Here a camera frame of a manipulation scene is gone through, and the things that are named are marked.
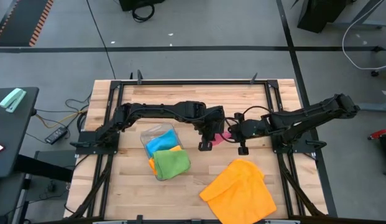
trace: floor mat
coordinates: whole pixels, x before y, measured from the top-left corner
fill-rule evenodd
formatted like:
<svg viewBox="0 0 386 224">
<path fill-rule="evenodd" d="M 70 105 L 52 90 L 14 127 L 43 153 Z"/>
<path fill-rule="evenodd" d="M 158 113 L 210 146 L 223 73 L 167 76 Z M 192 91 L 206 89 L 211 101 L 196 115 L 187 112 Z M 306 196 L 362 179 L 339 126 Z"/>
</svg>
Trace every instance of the floor mat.
<svg viewBox="0 0 386 224">
<path fill-rule="evenodd" d="M 32 47 L 49 15 L 53 0 L 15 0 L 0 23 L 0 47 Z"/>
</svg>

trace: white cable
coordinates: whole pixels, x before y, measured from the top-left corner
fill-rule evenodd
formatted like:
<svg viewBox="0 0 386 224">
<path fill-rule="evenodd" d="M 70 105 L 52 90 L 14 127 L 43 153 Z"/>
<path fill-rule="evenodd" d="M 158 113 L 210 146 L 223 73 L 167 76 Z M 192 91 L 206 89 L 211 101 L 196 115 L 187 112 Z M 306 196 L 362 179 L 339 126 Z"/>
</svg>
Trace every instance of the white cable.
<svg viewBox="0 0 386 224">
<path fill-rule="evenodd" d="M 366 12 L 364 15 L 362 15 L 360 18 L 358 18 L 356 21 L 354 21 L 354 22 L 347 28 L 346 32 L 345 32 L 344 35 L 343 35 L 343 39 L 342 39 L 342 50 L 343 50 L 343 53 L 344 53 L 344 55 L 347 57 L 347 59 L 349 59 L 349 61 L 350 61 L 356 68 L 358 68 L 358 69 L 360 69 L 360 70 L 378 70 L 378 69 L 386 68 L 386 65 L 385 65 L 385 66 L 382 66 L 382 67 L 379 67 L 379 68 L 362 68 L 362 67 L 356 65 L 356 64 L 352 61 L 352 59 L 351 59 L 349 56 L 347 56 L 347 53 L 344 51 L 344 39 L 345 39 L 345 37 L 346 37 L 347 32 L 349 32 L 349 29 L 350 29 L 352 26 L 354 26 L 354 24 L 356 24 L 356 22 L 360 21 L 362 18 L 364 18 L 366 15 L 368 15 L 372 10 L 374 10 L 374 9 L 375 9 L 380 3 L 382 3 L 382 2 L 383 2 L 383 1 L 379 1 L 374 7 L 372 7 L 372 9 L 368 10 L 368 12 Z"/>
</svg>

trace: teal object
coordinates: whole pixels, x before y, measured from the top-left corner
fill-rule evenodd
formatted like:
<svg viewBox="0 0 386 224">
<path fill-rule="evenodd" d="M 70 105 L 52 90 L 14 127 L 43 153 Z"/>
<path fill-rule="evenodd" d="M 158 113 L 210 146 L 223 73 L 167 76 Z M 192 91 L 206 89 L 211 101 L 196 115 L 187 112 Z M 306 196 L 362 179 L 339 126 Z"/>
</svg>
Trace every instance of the teal object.
<svg viewBox="0 0 386 224">
<path fill-rule="evenodd" d="M 190 160 L 185 150 L 157 151 L 153 154 L 157 177 L 162 180 L 171 179 L 190 169 Z"/>
<path fill-rule="evenodd" d="M 165 134 L 154 138 L 146 144 L 149 157 L 153 157 L 153 153 L 161 150 L 169 150 L 179 145 L 178 137 L 173 129 L 167 131 Z"/>
<path fill-rule="evenodd" d="M 26 92 L 24 90 L 15 88 L 0 102 L 0 107 L 6 108 L 6 111 L 9 113 L 13 113 L 17 106 L 19 106 L 21 100 L 23 100 L 25 94 Z"/>
</svg>

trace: pink object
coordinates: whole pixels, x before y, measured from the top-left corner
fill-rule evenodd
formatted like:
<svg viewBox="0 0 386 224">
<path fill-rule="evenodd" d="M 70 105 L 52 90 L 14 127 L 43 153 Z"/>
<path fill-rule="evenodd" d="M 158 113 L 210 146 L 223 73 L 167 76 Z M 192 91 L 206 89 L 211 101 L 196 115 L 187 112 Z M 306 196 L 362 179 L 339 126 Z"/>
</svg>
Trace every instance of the pink object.
<svg viewBox="0 0 386 224">
<path fill-rule="evenodd" d="M 223 137 L 225 139 L 229 139 L 231 137 L 231 134 L 229 132 L 223 133 Z M 223 141 L 224 141 L 224 139 L 222 138 L 222 136 L 220 136 L 220 134 L 215 134 L 215 140 L 211 141 L 211 142 L 212 142 L 213 146 L 216 146 L 216 145 L 220 144 Z"/>
</svg>

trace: blue cloth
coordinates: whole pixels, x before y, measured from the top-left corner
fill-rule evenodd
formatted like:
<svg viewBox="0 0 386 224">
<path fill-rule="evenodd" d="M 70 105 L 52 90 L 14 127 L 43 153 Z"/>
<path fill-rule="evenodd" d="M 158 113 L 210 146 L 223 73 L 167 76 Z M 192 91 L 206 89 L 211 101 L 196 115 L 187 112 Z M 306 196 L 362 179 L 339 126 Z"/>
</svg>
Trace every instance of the blue cloth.
<svg viewBox="0 0 386 224">
<path fill-rule="evenodd" d="M 167 131 L 165 134 L 154 138 L 147 143 L 146 148 L 150 158 L 153 157 L 153 153 L 161 150 L 169 150 L 179 145 L 178 138 L 173 129 Z"/>
</svg>

